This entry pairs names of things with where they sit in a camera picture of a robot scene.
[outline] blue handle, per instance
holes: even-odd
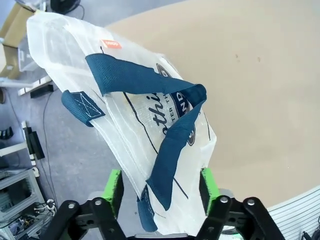
[[[102,95],[112,92],[165,95],[180,92],[192,105],[193,109],[167,130],[151,175],[146,181],[164,209],[168,210],[180,152],[185,147],[201,106],[207,99],[205,87],[177,78],[168,78],[156,73],[153,68],[103,53],[88,55],[85,59]]]

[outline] plastic bag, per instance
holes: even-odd
[[[204,87],[183,81],[162,54],[72,17],[38,13],[27,37],[62,103],[101,133],[128,176],[144,229],[196,235],[206,217],[200,170],[216,144]]]

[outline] gray carpet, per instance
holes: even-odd
[[[132,15],[175,2],[179,2],[179,0],[82,0],[81,4],[85,9],[85,21],[98,26],[106,26]],[[83,10],[79,7],[69,15],[81,18]],[[25,72],[20,76],[20,79],[34,82],[45,74],[43,70],[34,73]],[[18,96],[15,88],[7,89],[7,93],[9,95],[6,96],[5,104],[0,105],[0,129],[11,126],[14,136],[2,142],[6,146],[22,142],[23,135],[19,126],[21,121],[28,121],[32,129],[37,131],[46,155],[41,163],[48,180],[40,162],[37,163],[40,171],[40,182],[46,197],[54,197],[51,191],[52,186],[49,187],[51,180],[48,163],[50,163],[51,177],[59,204],[65,200],[76,200],[82,204],[91,193],[103,191],[111,170],[120,169],[120,166],[100,134],[94,128],[86,127],[64,108],[61,104],[62,93],[60,90],[53,92],[49,101],[48,94],[31,99],[29,94]],[[5,156],[5,160],[11,166],[31,167],[26,149]],[[118,221],[127,236],[143,233],[137,213],[137,196],[125,175],[123,176],[123,182],[125,191]],[[91,230],[84,239],[101,239],[99,235],[98,231]]]

